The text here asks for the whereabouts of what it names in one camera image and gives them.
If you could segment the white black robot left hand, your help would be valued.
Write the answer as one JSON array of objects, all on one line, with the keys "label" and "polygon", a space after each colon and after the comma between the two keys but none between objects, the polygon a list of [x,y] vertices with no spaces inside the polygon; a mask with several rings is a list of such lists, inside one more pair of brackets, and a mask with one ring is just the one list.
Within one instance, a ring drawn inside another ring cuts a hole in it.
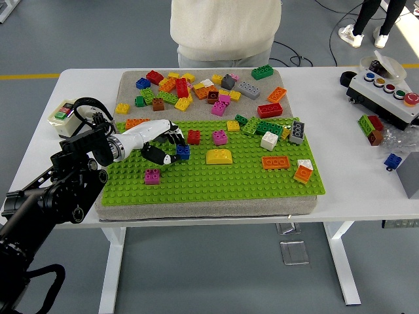
[{"label": "white black robot left hand", "polygon": [[133,150],[140,150],[144,159],[158,165],[173,164],[180,155],[169,155],[150,144],[157,139],[168,140],[171,144],[185,146],[185,138],[180,127],[170,120],[150,120],[143,122],[122,134],[116,135],[121,143],[121,158],[126,159]]}]

